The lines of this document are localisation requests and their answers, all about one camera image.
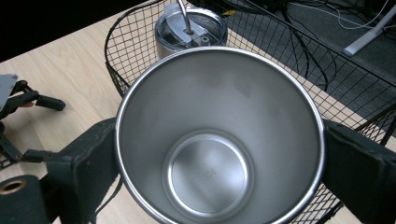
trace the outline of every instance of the stainless steel cup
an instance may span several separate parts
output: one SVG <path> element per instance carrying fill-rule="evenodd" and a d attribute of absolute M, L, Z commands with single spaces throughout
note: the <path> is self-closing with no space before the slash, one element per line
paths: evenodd
<path fill-rule="evenodd" d="M 318 187 L 323 124 L 275 63 L 240 49 L 186 49 L 128 90 L 116 149 L 125 186 L 161 223 L 284 223 Z"/>
<path fill-rule="evenodd" d="M 188 7 L 183 18 L 181 11 L 169 9 L 155 24 L 155 40 L 160 59 L 175 52 L 206 46 L 225 46 L 227 24 L 216 13 L 198 7 Z M 188 34 L 185 20 L 189 20 L 191 33 Z"/>

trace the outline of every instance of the wire basket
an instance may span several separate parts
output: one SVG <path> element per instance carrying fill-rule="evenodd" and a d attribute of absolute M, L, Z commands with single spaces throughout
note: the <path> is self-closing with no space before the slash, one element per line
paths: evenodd
<path fill-rule="evenodd" d="M 127 11 L 111 27 L 106 67 L 123 96 L 158 61 L 154 26 L 176 1 L 151 1 Z M 385 145 L 396 126 L 396 85 L 249 1 L 190 0 L 223 16 L 227 46 L 260 54 L 289 71 L 308 91 L 324 119 L 342 123 Z M 324 223 L 342 203 L 322 184 L 292 223 Z"/>

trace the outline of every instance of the black cable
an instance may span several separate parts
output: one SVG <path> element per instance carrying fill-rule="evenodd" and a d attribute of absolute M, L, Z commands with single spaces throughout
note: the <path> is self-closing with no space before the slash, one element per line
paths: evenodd
<path fill-rule="evenodd" d="M 120 192 L 120 189 L 122 187 L 122 178 L 120 177 L 119 183 L 117 184 L 116 188 L 114 189 L 114 192 L 111 194 L 111 196 L 107 199 L 107 201 L 100 206 L 96 212 L 95 212 L 95 219 L 99 215 L 99 213 L 113 200 L 116 195 Z"/>
<path fill-rule="evenodd" d="M 324 91 L 326 91 L 329 87 L 329 79 L 326 76 L 326 73 L 323 71 L 323 68 L 320 66 L 318 61 L 315 59 L 315 57 L 312 55 L 311 51 L 309 51 L 308 47 L 306 46 L 305 42 L 301 38 L 301 36 L 297 33 L 297 31 L 292 27 L 291 20 L 289 19 L 288 13 L 287 13 L 287 6 L 282 7 L 282 16 L 285 19 L 285 21 L 289 24 L 290 30 L 293 32 L 294 36 L 297 38 L 298 42 L 300 43 L 301 47 L 303 48 L 305 58 L 307 59 L 307 66 L 309 65 L 309 59 L 311 59 L 314 64 L 318 67 L 320 73 L 323 75 L 323 78 L 325 80 L 324 86 Z"/>

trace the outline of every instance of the wooden table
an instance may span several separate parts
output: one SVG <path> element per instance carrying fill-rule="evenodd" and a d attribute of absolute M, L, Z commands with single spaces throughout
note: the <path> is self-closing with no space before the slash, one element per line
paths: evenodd
<path fill-rule="evenodd" d="M 104 45 L 117 14 L 89 27 L 0 63 L 0 74 L 15 73 L 41 94 L 62 99 L 62 112 L 39 106 L 20 108 L 5 120 L 5 136 L 23 153 L 27 148 L 60 151 L 94 123 L 116 116 L 121 97 L 105 67 Z M 45 164 L 20 163 L 0 173 L 46 174 Z M 122 187 L 99 214 L 98 223 L 156 223 Z M 346 209 L 329 223 L 359 223 Z"/>

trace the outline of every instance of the black clamp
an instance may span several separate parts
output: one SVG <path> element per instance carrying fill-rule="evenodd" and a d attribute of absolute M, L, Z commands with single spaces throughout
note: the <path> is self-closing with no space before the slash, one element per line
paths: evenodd
<path fill-rule="evenodd" d="M 25 80 L 16 82 L 9 96 L 6 104 L 0 111 L 0 120 L 17 111 L 19 107 L 32 103 L 33 101 L 35 101 L 35 105 L 58 111 L 64 110 L 66 106 L 62 100 L 40 95 L 38 91 L 32 90 Z M 33 149 L 28 149 L 22 155 L 3 135 L 4 129 L 4 124 L 0 121 L 0 154 L 4 156 L 4 158 L 0 160 L 0 171 L 20 161 L 42 162 L 47 161 L 52 156 L 52 152 Z"/>

